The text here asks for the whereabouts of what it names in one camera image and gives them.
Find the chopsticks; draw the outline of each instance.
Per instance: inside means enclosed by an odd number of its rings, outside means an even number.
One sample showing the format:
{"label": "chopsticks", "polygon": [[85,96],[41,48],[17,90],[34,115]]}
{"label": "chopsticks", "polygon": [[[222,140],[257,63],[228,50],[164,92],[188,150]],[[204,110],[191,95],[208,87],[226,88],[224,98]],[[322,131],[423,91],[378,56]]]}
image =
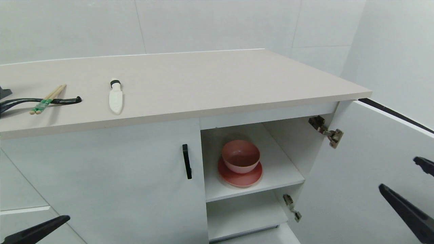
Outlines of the chopsticks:
{"label": "chopsticks", "polygon": [[44,97],[44,99],[38,103],[32,110],[30,110],[30,114],[41,114],[44,109],[51,103],[53,99],[55,99],[65,88],[66,84],[58,86],[54,89],[50,94]]}

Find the cabinet hinge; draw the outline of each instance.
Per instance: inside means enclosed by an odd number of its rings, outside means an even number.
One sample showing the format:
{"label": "cabinet hinge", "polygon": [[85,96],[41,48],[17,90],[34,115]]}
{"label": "cabinet hinge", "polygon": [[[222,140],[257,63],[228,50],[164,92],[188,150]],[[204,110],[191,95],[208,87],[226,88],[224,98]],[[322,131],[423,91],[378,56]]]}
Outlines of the cabinet hinge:
{"label": "cabinet hinge", "polygon": [[312,127],[315,128],[315,130],[317,130],[319,133],[327,136],[330,141],[329,145],[332,148],[337,148],[342,136],[344,135],[344,132],[340,129],[329,131],[329,129],[324,125],[325,122],[326,120],[319,115],[309,118],[309,124],[311,124]]}
{"label": "cabinet hinge", "polygon": [[291,196],[288,194],[284,194],[283,200],[285,201],[285,204],[286,204],[287,208],[289,209],[289,211],[291,211],[294,214],[295,220],[297,221],[297,223],[300,222],[301,213],[294,209],[294,201],[291,198]]}

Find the countertop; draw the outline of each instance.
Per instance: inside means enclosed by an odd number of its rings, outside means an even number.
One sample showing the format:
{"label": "countertop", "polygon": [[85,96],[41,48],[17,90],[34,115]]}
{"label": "countertop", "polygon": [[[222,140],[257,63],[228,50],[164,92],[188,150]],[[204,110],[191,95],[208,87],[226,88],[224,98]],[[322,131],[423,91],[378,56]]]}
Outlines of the countertop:
{"label": "countertop", "polygon": [[[124,108],[109,108],[110,81],[121,81]],[[14,98],[43,98],[67,84],[59,98],[4,112],[2,139],[204,117],[366,98],[371,90],[265,49],[50,60],[0,66],[1,86]]]}

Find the bowl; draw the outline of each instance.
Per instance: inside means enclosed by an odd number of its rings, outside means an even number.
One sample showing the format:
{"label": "bowl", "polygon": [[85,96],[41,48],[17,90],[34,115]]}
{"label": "bowl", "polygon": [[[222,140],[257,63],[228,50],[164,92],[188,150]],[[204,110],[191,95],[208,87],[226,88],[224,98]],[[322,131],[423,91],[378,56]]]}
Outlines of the bowl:
{"label": "bowl", "polygon": [[224,145],[221,156],[231,171],[245,174],[252,171],[259,162],[259,149],[251,142],[235,140]]}

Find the white knife sheath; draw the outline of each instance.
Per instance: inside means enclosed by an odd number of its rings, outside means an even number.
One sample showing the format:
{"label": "white knife sheath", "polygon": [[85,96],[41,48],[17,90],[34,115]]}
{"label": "white knife sheath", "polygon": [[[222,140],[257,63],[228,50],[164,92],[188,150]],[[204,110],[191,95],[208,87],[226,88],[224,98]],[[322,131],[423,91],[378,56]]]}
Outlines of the white knife sheath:
{"label": "white knife sheath", "polygon": [[121,82],[113,79],[110,82],[110,86],[112,90],[109,94],[108,104],[110,105],[110,109],[117,115],[121,114],[122,105],[123,105],[123,93],[121,91]]}

